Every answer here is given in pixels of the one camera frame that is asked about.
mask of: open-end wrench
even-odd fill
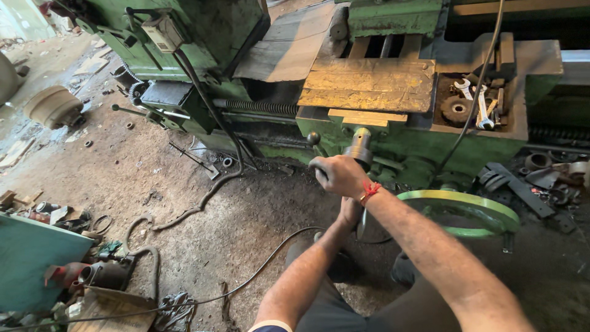
[[[486,98],[484,97],[486,90],[487,86],[482,84],[480,94],[477,96],[480,107],[480,113],[477,116],[477,127],[482,130],[492,130],[494,129],[494,122],[487,117]]]
[[[459,90],[461,90],[461,92],[463,92],[463,96],[467,100],[473,100],[473,97],[471,97],[471,92],[469,92],[470,85],[471,85],[471,82],[467,79],[463,79],[463,84],[459,84],[459,82],[455,82],[455,87],[458,88]]]

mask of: rubber hose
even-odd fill
[[[217,121],[217,124],[219,125],[219,127],[221,127],[221,129],[229,136],[229,138],[234,143],[235,152],[238,155],[238,163],[240,165],[240,169],[235,173],[228,174],[224,177],[221,177],[219,180],[217,180],[217,182],[213,185],[213,188],[211,188],[203,196],[203,198],[201,198],[201,201],[199,202],[199,204],[196,207],[193,207],[192,209],[184,211],[184,213],[182,213],[179,217],[177,217],[174,220],[171,220],[163,225],[152,227],[152,230],[154,230],[154,231],[159,231],[159,230],[163,230],[163,229],[167,229],[169,227],[172,227],[172,226],[176,225],[177,223],[185,220],[188,216],[191,216],[194,213],[202,211],[205,208],[207,201],[209,201],[209,199],[219,190],[219,188],[221,188],[221,186],[224,183],[226,183],[228,180],[231,180],[233,178],[241,176],[242,173],[244,172],[244,159],[242,158],[242,150],[240,148],[240,142],[238,141],[238,138],[235,136],[235,134],[231,130],[229,130],[227,128],[226,123],[224,122],[223,118],[221,117],[221,112],[219,112],[219,110],[215,107],[215,105],[213,104],[211,99],[209,99],[209,97],[205,94],[205,91],[201,85],[201,82],[199,81],[199,79],[196,75],[195,69],[192,67],[192,64],[188,60],[188,58],[186,57],[186,54],[182,50],[178,49],[176,51],[176,55],[184,63],[184,68],[187,70],[189,77],[192,80],[192,84],[196,87],[197,91],[199,92],[199,95],[201,95],[201,98],[203,98],[203,101],[205,102],[205,105],[207,105],[207,108],[209,109],[211,116],[213,116],[215,121]]]
[[[129,253],[130,256],[140,256],[144,255],[146,252],[151,252],[153,256],[153,268],[152,268],[152,297],[156,303],[158,303],[158,272],[160,270],[160,253],[158,249],[154,246],[144,246],[139,248],[138,250],[131,251],[129,250],[129,237],[131,236],[132,230],[141,223],[142,220],[147,220],[148,223],[152,223],[152,215],[149,213],[142,214],[141,216],[137,217],[129,228],[127,229],[127,234],[123,238],[123,249]]]

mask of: person's right hand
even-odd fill
[[[372,184],[363,168],[349,156],[316,157],[309,167],[316,170],[316,179],[325,190],[356,201],[365,194],[363,181]]]

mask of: dirt floor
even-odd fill
[[[276,17],[292,9],[288,1],[270,12]],[[97,37],[69,35],[26,43],[22,50],[7,54],[11,60],[30,57],[26,65],[31,72],[11,99],[12,107],[0,108],[4,119],[0,152],[19,139],[34,137],[35,142],[19,164],[1,172],[0,192],[10,189],[24,196],[42,188],[39,201],[84,206],[94,217],[108,214],[114,223],[107,237],[122,240],[137,216],[150,213],[155,224],[166,223],[196,205],[213,182],[193,161],[170,149],[168,132],[135,115],[110,109],[113,103],[132,108],[118,93],[102,95],[102,91],[116,90],[109,74],[120,66],[115,53],[107,55],[109,64],[88,77],[78,92],[79,99],[90,99],[84,108],[87,121],[80,128],[50,131],[22,114],[26,101],[42,89],[69,84],[83,60],[97,51],[92,40]],[[49,53],[40,56],[43,51]],[[132,130],[125,128],[128,122],[135,124]],[[193,139],[175,132],[170,138],[184,148]],[[94,144],[86,148],[88,140]],[[224,169],[218,155],[204,153],[201,157],[215,161],[224,174],[237,169]],[[157,190],[162,199],[153,198],[144,205],[150,189]],[[130,247],[151,244],[159,249],[160,298],[185,291],[203,300],[220,295],[221,282],[233,289],[248,279],[289,234],[305,226],[330,225],[339,201],[323,191],[304,167],[288,176],[278,170],[278,164],[264,164],[261,171],[246,168],[241,178],[220,189],[204,211],[171,229],[152,232],[141,224],[133,232]],[[585,200],[576,212],[583,230],[588,229],[589,205]],[[514,291],[539,330],[590,330],[590,284],[583,276],[589,275],[585,265],[590,248],[584,237],[580,232],[563,235],[549,230],[522,204],[514,208],[523,224],[514,254],[502,253],[500,239],[466,243]],[[308,231],[299,239],[311,239],[313,233]],[[365,245],[351,239],[346,250],[359,265],[360,277],[354,285],[338,288],[359,313],[370,315],[405,291],[388,276],[400,250],[395,242]],[[282,272],[285,254],[286,248],[252,283],[231,296],[230,314],[242,331],[252,325],[260,300]],[[127,291],[150,295],[151,266],[151,257],[141,259]],[[225,331],[221,301],[200,305],[191,330]]]

